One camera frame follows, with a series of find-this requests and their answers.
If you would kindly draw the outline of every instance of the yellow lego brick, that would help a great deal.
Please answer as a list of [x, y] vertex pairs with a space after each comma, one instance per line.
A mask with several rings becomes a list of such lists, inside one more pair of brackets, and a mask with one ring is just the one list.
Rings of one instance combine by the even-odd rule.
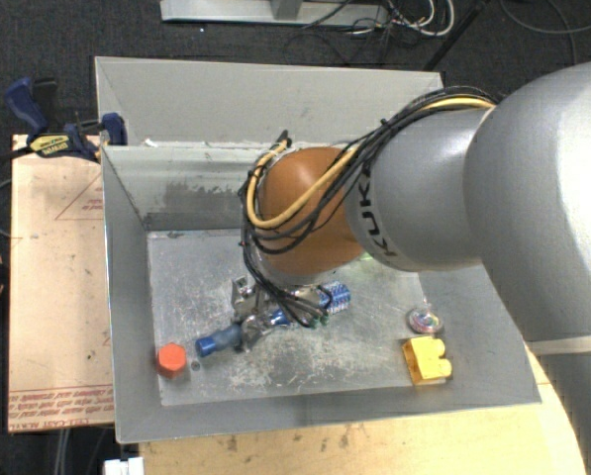
[[403, 344], [403, 354], [414, 385], [437, 383], [451, 376], [451, 363], [443, 358], [444, 343], [441, 339], [413, 337]]

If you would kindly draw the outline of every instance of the blue object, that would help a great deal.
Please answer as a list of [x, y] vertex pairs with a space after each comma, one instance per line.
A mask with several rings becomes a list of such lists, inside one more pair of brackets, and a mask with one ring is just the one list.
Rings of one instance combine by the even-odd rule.
[[240, 326], [238, 324], [231, 324], [222, 331], [212, 332], [208, 336], [198, 338], [194, 346], [199, 357], [207, 357], [214, 352], [224, 350], [230, 346], [238, 346], [242, 340], [243, 334]]
[[325, 283], [317, 288], [319, 306], [330, 315], [345, 310], [350, 304], [350, 291], [341, 281]]
[[[38, 103], [34, 100], [33, 83], [29, 77], [23, 77], [14, 82], [5, 92], [5, 102], [9, 109], [32, 127], [32, 131], [27, 136], [27, 146], [41, 136], [47, 136], [49, 121], [43, 115]], [[124, 121], [117, 113], [108, 113], [101, 119], [101, 128], [108, 132], [110, 138], [109, 144], [126, 145], [128, 144], [128, 134]], [[48, 148], [37, 151], [38, 156], [44, 158], [53, 158], [58, 156], [74, 156], [85, 160], [97, 161], [96, 152], [99, 147], [90, 142], [83, 131], [73, 124], [64, 125], [63, 132], [68, 136], [68, 142], [61, 142], [59, 150]]]
[[290, 326], [291, 323], [288, 322], [288, 319], [286, 318], [286, 315], [284, 315], [284, 312], [282, 311], [282, 309], [278, 308], [277, 310], [275, 310], [273, 312], [273, 315], [271, 315], [271, 325], [272, 326]]
[[42, 114], [40, 106], [34, 100], [31, 87], [31, 79], [23, 77], [13, 83], [5, 92], [5, 103], [9, 109], [18, 118], [31, 125], [33, 129], [29, 134], [27, 144], [49, 127], [47, 118]]
[[[317, 288], [317, 295], [319, 296], [319, 307], [326, 310], [329, 315], [345, 310], [350, 304], [350, 291], [340, 281], [320, 285]], [[270, 321], [273, 326], [291, 325], [281, 308], [273, 312]]]
[[108, 113], [101, 117], [102, 127], [108, 132], [111, 145], [128, 145], [128, 133], [124, 120], [117, 113]]

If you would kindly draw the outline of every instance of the clamp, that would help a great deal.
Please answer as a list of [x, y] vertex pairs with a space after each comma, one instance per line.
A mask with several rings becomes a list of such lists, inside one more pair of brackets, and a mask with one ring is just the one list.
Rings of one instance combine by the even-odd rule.
[[124, 121], [117, 113], [103, 115], [101, 122], [66, 124], [62, 133], [49, 133], [49, 121], [34, 99], [32, 86], [31, 79], [23, 77], [14, 82], [5, 93], [5, 102], [9, 109], [32, 128], [27, 136], [26, 152], [34, 152], [43, 158], [73, 156], [97, 162], [99, 146], [88, 140], [85, 130], [102, 132], [100, 145], [128, 143]]

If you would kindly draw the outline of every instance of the red object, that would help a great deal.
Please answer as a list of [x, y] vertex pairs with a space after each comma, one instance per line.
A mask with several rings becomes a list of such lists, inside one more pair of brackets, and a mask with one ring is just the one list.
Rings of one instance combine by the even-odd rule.
[[168, 343], [156, 355], [156, 371], [165, 378], [176, 378], [187, 365], [185, 348], [176, 343]]

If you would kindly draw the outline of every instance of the cardboard sheet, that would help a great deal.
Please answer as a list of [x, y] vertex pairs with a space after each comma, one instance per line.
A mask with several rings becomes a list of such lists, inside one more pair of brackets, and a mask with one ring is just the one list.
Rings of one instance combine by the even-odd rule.
[[98, 164], [13, 162], [9, 432], [114, 420], [102, 203]]

